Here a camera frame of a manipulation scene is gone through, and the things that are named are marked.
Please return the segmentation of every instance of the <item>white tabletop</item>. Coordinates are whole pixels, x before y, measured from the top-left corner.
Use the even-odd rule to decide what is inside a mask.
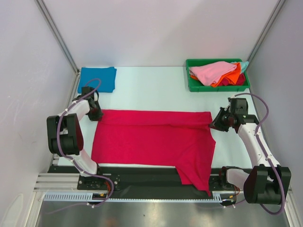
[[[116,88],[113,93],[100,93],[101,109],[154,111],[210,111],[215,118],[220,107],[228,105],[227,98],[236,92],[190,92],[185,67],[116,67]],[[243,96],[249,105],[249,114],[256,114],[251,96]],[[97,122],[84,116],[80,121],[84,148],[91,155]],[[216,141],[213,168],[238,166],[251,168],[250,158],[234,129],[222,132],[211,129]],[[71,163],[60,158],[59,166]],[[100,164],[100,166],[145,166]]]

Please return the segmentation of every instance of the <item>metal floor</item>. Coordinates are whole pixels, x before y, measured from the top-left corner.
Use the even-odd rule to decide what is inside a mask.
[[[46,214],[71,204],[45,201],[36,227],[289,227],[285,213],[271,216],[247,203],[223,209],[205,203],[106,202],[96,209],[80,205]]]

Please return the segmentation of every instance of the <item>cable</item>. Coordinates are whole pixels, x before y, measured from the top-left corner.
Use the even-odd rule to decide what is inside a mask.
[[[102,179],[105,179],[107,181],[110,182],[111,184],[111,191],[109,193],[109,195],[100,203],[96,204],[96,205],[92,205],[91,207],[94,208],[94,207],[99,207],[101,206],[106,200],[108,200],[113,191],[114,191],[114,183],[112,182],[111,179],[105,177],[105,176],[99,176],[99,175],[95,175],[95,174],[91,174],[85,170],[83,170],[78,164],[77,162],[73,159],[73,157],[70,157],[70,156],[67,156],[64,154],[63,150],[62,150],[62,147],[61,147],[61,143],[60,143],[60,128],[61,128],[61,124],[62,124],[62,120],[63,120],[63,117],[77,104],[79,103],[80,101],[82,101],[83,99],[85,99],[86,97],[90,96],[91,94],[93,94],[101,85],[101,80],[100,79],[91,79],[89,82],[86,83],[85,86],[87,86],[89,83],[91,83],[92,81],[95,81],[95,80],[98,80],[99,81],[99,84],[98,86],[93,89],[91,92],[87,93],[86,95],[82,96],[80,99],[76,100],[76,101],[73,101],[72,104],[64,110],[64,112],[61,114],[60,118],[59,118],[59,122],[58,122],[58,127],[57,127],[57,144],[58,144],[58,149],[59,149],[59,152],[61,154],[62,157],[64,158],[67,158],[69,159],[74,165],[75,167],[81,172],[81,173],[84,173],[84,174],[87,174],[89,176],[93,176],[93,177],[98,177],[98,178],[102,178]],[[55,211],[52,211],[52,212],[49,212],[47,214],[54,214],[56,212],[59,212],[59,211],[62,211],[62,210],[65,210],[65,209],[68,209],[70,207],[74,207],[74,206],[78,206],[78,205],[89,205],[88,203],[76,203],[76,204],[73,204],[73,205],[70,205],[70,206],[67,206],[67,207],[64,207],[64,208],[60,208],[58,210],[55,210]]]
[[[260,147],[261,147],[261,149],[262,149],[262,151],[263,151],[263,153],[264,153],[264,155],[265,155],[267,161],[269,162],[269,164],[270,164],[271,168],[273,169],[273,171],[274,171],[274,173],[275,173],[275,175],[276,175],[276,178],[277,178],[277,180],[278,180],[279,187],[280,187],[280,190],[281,190],[281,207],[280,207],[280,209],[279,209],[277,212],[272,212],[272,211],[268,210],[268,209],[264,206],[264,204],[261,204],[261,207],[262,207],[267,213],[269,213],[269,214],[271,214],[271,215],[279,215],[279,214],[281,214],[281,213],[284,211],[284,206],[285,206],[285,194],[284,194],[284,188],[283,188],[282,180],[281,180],[281,177],[280,177],[278,171],[276,170],[276,168],[275,168],[273,162],[271,161],[270,157],[268,156],[268,153],[266,152],[266,149],[265,149],[265,147],[263,146],[262,141],[261,141],[261,139],[260,139],[260,137],[259,137],[259,135],[258,135],[258,130],[259,130],[259,128],[261,127],[261,125],[263,124],[263,122],[264,122],[264,121],[267,119],[267,117],[268,117],[269,108],[268,108],[268,105],[266,104],[266,102],[265,102],[261,97],[259,97],[259,96],[257,96],[257,95],[254,95],[254,94],[251,94],[251,93],[240,93],[240,94],[236,94],[235,97],[241,96],[241,95],[249,95],[249,96],[256,97],[256,98],[257,98],[258,100],[260,100],[260,101],[264,104],[264,106],[266,107],[266,114],[265,114],[265,117],[264,117],[264,118],[260,121],[260,123],[257,125],[256,131],[255,131],[255,136],[256,136],[256,138],[257,138],[257,141],[258,141],[258,143],[259,143],[259,145],[260,145]]]

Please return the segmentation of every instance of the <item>dark red cloth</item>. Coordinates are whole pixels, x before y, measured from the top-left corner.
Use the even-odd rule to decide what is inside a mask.
[[[182,184],[209,191],[215,141],[210,112],[104,110],[92,159],[97,163],[175,166]]]
[[[242,86],[244,84],[245,80],[246,79],[245,79],[244,73],[241,73],[239,75],[239,78],[238,78],[236,84],[232,85],[232,86]],[[224,79],[221,80],[221,82],[218,86],[227,86],[227,85],[229,85],[229,81],[228,81],[228,79],[224,78]]]

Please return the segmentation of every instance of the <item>green plastic basket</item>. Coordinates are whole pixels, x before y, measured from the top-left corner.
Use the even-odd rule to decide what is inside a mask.
[[[187,79],[188,79],[188,88],[191,92],[206,92],[206,91],[244,91],[245,89],[250,87],[250,81],[248,80],[246,72],[244,72],[246,81],[242,86],[204,86],[200,81],[194,80],[190,77],[189,68],[194,66],[203,66],[207,64],[211,64],[217,61],[242,61],[238,58],[222,58],[222,59],[187,59],[186,60],[186,71],[187,71]]]

